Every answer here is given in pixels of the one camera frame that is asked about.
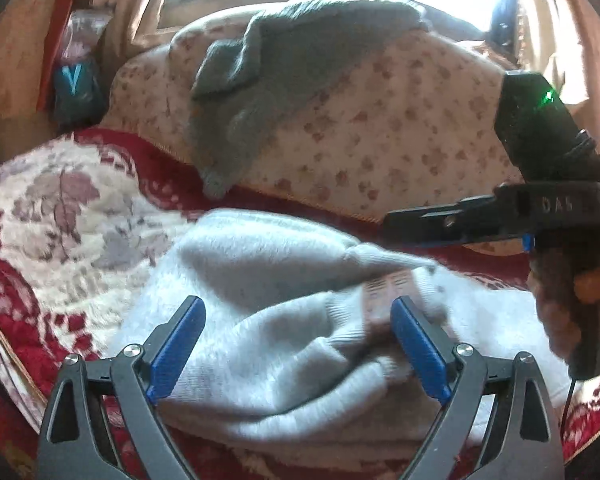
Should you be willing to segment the teal plastic bag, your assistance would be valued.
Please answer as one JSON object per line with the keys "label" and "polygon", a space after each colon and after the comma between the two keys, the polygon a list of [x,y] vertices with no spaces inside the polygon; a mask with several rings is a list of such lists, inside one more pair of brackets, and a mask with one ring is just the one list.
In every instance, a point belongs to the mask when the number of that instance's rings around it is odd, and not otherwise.
{"label": "teal plastic bag", "polygon": [[57,66],[53,85],[53,118],[61,131],[89,127],[104,117],[107,98],[94,58]]}

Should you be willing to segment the floral quilt bundle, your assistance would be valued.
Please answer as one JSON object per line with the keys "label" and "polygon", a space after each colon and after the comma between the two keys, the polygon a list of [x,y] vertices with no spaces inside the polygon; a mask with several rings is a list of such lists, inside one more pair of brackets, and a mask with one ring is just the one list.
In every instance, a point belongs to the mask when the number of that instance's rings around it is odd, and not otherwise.
{"label": "floral quilt bundle", "polygon": [[[242,36],[255,13],[254,6],[213,13],[126,62],[102,125],[190,162],[197,70],[214,40]],[[378,221],[518,182],[493,128],[503,78],[483,56],[412,30],[281,122],[242,187]]]}

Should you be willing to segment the red floral fleece blanket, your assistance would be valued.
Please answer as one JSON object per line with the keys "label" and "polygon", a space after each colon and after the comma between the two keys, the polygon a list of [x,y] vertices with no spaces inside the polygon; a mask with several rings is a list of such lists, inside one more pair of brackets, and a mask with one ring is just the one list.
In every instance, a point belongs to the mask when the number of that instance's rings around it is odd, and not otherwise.
{"label": "red floral fleece blanket", "polygon": [[[38,430],[69,353],[104,354],[166,250],[206,210],[244,207],[324,222],[363,240],[379,220],[234,188],[211,203],[193,167],[133,133],[91,128],[0,165],[0,450],[33,479]],[[424,252],[492,290],[521,289],[523,254],[452,247]],[[175,431],[201,479],[397,479],[406,463],[294,467]],[[570,405],[564,453],[598,466],[600,378]]]}

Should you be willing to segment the grey sweatpants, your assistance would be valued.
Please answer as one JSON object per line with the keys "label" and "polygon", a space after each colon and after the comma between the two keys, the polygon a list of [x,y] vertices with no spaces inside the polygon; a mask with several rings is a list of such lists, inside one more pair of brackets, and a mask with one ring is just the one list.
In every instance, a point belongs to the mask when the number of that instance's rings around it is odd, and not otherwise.
{"label": "grey sweatpants", "polygon": [[550,402],[566,400],[567,367],[528,292],[319,223],[205,214],[162,257],[110,350],[143,341],[190,295],[204,302],[206,326],[159,412],[208,440],[276,455],[411,457],[439,407],[391,333],[401,295],[485,356],[531,353]]}

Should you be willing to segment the grey-green fleece garment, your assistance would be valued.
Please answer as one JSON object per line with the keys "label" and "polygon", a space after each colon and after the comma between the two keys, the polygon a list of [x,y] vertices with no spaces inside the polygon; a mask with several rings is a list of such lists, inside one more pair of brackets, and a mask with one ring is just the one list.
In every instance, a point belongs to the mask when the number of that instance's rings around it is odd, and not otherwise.
{"label": "grey-green fleece garment", "polygon": [[208,47],[192,85],[189,134],[204,194],[221,198],[249,170],[276,125],[366,55],[428,30],[408,0],[289,0]]}

